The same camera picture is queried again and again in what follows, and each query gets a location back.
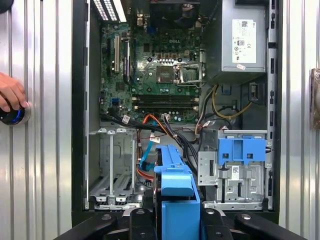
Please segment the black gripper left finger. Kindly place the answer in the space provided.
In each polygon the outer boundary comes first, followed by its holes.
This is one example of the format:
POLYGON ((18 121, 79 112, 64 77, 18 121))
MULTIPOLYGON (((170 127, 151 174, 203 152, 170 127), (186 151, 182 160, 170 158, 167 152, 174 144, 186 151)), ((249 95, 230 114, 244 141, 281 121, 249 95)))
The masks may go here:
POLYGON ((155 240, 153 214, 145 208, 96 214, 76 225, 57 240, 155 240))

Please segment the person's hand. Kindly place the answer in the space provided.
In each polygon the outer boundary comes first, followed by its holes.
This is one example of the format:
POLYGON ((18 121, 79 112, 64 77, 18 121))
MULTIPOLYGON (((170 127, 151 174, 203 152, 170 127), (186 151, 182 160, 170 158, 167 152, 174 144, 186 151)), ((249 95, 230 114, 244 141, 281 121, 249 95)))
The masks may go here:
POLYGON ((0 73, 0 108, 4 112, 27 108, 28 102, 23 85, 15 78, 0 73))

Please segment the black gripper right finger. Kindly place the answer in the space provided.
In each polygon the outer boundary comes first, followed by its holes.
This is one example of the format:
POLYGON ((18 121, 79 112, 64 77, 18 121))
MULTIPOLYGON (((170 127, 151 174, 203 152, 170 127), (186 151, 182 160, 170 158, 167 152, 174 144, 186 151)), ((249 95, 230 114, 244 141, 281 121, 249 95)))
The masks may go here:
POLYGON ((233 219, 218 209, 201 210, 202 240, 299 240, 300 236, 257 214, 239 212, 233 219))

